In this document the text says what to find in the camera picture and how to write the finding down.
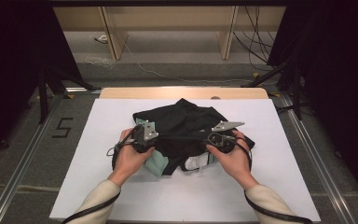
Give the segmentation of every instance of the human hand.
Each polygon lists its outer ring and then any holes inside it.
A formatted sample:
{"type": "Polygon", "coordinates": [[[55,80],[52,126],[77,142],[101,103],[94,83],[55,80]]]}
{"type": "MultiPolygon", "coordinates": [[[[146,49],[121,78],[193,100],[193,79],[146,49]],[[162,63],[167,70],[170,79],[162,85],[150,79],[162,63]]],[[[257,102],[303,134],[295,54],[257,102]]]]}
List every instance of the human hand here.
{"type": "MultiPolygon", "coordinates": [[[[250,149],[243,140],[245,138],[244,134],[238,131],[233,131],[233,133],[237,138],[237,143],[249,152],[250,149]]],[[[206,147],[220,161],[226,173],[237,180],[245,190],[258,184],[255,178],[251,175],[249,160],[240,147],[235,146],[228,154],[219,151],[219,149],[211,145],[207,145],[206,147]]]]}
{"type": "MultiPolygon", "coordinates": [[[[130,133],[131,129],[121,133],[120,141],[130,133]]],[[[124,182],[135,174],[153,153],[154,148],[149,148],[145,153],[135,151],[132,145],[124,146],[118,153],[115,170],[108,177],[110,181],[121,187],[124,182]]]]}

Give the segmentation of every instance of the wire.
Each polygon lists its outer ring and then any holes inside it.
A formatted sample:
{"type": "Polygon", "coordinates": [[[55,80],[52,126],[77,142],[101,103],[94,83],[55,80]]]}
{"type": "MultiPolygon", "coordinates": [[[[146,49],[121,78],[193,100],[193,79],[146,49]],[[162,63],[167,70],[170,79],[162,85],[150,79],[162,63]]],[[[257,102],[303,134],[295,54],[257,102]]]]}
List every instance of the wire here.
{"type": "MultiPolygon", "coordinates": [[[[246,37],[246,38],[248,38],[248,39],[250,39],[250,40],[253,40],[251,37],[249,37],[244,31],[242,31],[242,33],[243,33],[243,35],[246,37]]],[[[262,45],[265,45],[265,46],[267,46],[267,47],[270,47],[270,48],[272,48],[272,46],[271,45],[268,45],[268,44],[264,44],[264,43],[259,43],[259,42],[257,42],[257,41],[255,41],[255,40],[253,40],[256,44],[262,44],[262,45]]]]}
{"type": "Polygon", "coordinates": [[[256,7],[256,9],[255,9],[255,26],[254,26],[255,27],[255,33],[257,34],[257,37],[258,37],[258,42],[259,42],[261,52],[263,53],[264,57],[267,60],[268,58],[264,54],[264,50],[266,51],[268,56],[269,56],[269,51],[267,50],[266,45],[263,43],[263,40],[260,37],[260,33],[258,33],[258,18],[259,18],[259,16],[260,16],[260,7],[256,7]]]}
{"type": "MultiPolygon", "coordinates": [[[[253,45],[254,40],[255,40],[256,28],[255,28],[255,24],[253,23],[252,17],[251,17],[251,15],[249,14],[248,7],[245,7],[245,9],[246,9],[246,13],[248,14],[249,20],[250,20],[250,22],[251,22],[251,24],[252,24],[252,26],[253,26],[253,28],[254,28],[254,34],[253,34],[253,36],[252,36],[251,45],[249,46],[249,49],[252,49],[252,45],[253,45]]],[[[249,57],[249,62],[250,62],[250,64],[255,68],[255,66],[254,66],[253,63],[252,63],[252,59],[251,59],[251,54],[250,54],[250,52],[248,53],[248,57],[249,57]]]]}
{"type": "Polygon", "coordinates": [[[275,39],[274,39],[274,37],[272,37],[271,33],[269,31],[267,31],[267,33],[268,33],[269,37],[271,37],[272,41],[275,42],[275,39]]]}
{"type": "Polygon", "coordinates": [[[175,79],[175,80],[179,80],[179,81],[184,81],[184,82],[189,82],[189,83],[200,83],[200,82],[206,82],[206,83],[226,83],[226,82],[232,82],[232,81],[246,81],[246,82],[253,82],[252,80],[249,79],[228,79],[228,80],[220,80],[220,81],[215,81],[215,80],[188,80],[188,79],[183,79],[183,78],[179,78],[179,77],[166,77],[158,72],[152,71],[152,70],[146,70],[144,69],[140,63],[138,62],[138,59],[136,58],[136,56],[132,53],[132,51],[130,50],[130,48],[127,46],[127,44],[125,43],[125,41],[121,38],[120,35],[118,35],[118,38],[121,40],[121,42],[124,44],[124,46],[126,47],[126,49],[129,51],[130,55],[135,59],[136,63],[138,64],[139,68],[141,68],[141,70],[143,70],[146,73],[151,73],[154,74],[158,77],[163,77],[163,78],[167,78],[167,79],[175,79]]]}
{"type": "Polygon", "coordinates": [[[249,53],[252,53],[255,57],[257,57],[258,59],[260,59],[261,61],[263,61],[264,63],[267,63],[267,61],[263,58],[261,58],[260,56],[258,56],[254,51],[252,51],[248,46],[246,46],[239,38],[238,36],[235,34],[235,32],[233,33],[235,38],[237,38],[238,42],[240,42],[240,45],[245,48],[246,50],[249,51],[249,53]]]}
{"type": "Polygon", "coordinates": [[[107,44],[107,41],[102,41],[102,40],[99,40],[97,38],[94,38],[95,41],[101,43],[101,44],[107,44]]]}

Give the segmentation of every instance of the beige sleeve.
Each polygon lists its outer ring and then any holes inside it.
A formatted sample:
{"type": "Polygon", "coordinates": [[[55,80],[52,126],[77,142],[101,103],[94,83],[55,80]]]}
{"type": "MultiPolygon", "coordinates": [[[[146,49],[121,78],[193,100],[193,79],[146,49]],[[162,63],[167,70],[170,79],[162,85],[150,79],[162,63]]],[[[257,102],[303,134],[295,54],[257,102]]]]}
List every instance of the beige sleeve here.
{"type": "MultiPolygon", "coordinates": [[[[253,203],[269,211],[295,216],[295,214],[292,212],[292,210],[290,210],[289,206],[287,206],[284,200],[274,190],[264,185],[256,185],[246,190],[246,196],[248,196],[248,198],[253,203]]],[[[273,217],[268,217],[256,211],[255,214],[257,215],[257,218],[261,224],[299,223],[299,222],[288,222],[273,217]]]]}
{"type": "MultiPolygon", "coordinates": [[[[91,208],[100,203],[104,203],[109,199],[115,197],[120,193],[120,187],[112,183],[110,180],[104,180],[95,189],[93,189],[86,197],[81,206],[75,211],[75,213],[91,208]]],[[[98,210],[94,213],[88,214],[84,217],[74,219],[68,223],[79,224],[79,223],[93,223],[93,224],[104,224],[109,218],[113,209],[113,204],[98,210]]]]}

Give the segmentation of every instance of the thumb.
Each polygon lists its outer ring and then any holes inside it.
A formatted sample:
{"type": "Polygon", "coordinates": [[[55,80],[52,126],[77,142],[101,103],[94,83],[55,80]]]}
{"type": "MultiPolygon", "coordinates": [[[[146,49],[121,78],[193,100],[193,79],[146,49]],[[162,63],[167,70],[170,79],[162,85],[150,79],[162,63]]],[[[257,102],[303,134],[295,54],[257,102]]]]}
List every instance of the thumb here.
{"type": "Polygon", "coordinates": [[[219,149],[217,149],[216,147],[213,147],[211,145],[206,145],[206,148],[212,153],[212,155],[214,155],[217,159],[220,158],[221,156],[221,152],[219,151],[219,149]]]}
{"type": "Polygon", "coordinates": [[[143,153],[143,154],[144,154],[144,157],[145,157],[145,160],[152,155],[152,153],[153,153],[154,150],[155,150],[155,148],[154,148],[154,147],[151,147],[151,148],[149,148],[145,153],[143,153]]]}

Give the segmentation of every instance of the white table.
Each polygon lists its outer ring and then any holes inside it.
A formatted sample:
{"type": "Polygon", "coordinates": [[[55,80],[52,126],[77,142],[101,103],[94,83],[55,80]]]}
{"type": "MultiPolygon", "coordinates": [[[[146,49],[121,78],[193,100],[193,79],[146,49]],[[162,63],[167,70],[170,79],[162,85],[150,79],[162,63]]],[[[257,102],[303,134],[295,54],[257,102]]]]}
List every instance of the white table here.
{"type": "MultiPolygon", "coordinates": [[[[118,141],[122,130],[134,126],[133,113],[177,100],[96,100],[50,217],[64,219],[72,215],[86,195],[108,177],[112,168],[106,151],[118,141]]],[[[246,124],[238,129],[256,143],[252,169],[255,178],[275,189],[299,216],[320,221],[269,99],[189,101],[213,106],[228,120],[244,121],[246,124]]],[[[142,168],[123,186],[109,219],[150,223],[257,221],[243,190],[219,163],[200,172],[177,169],[172,176],[162,178],[142,168]]]]}

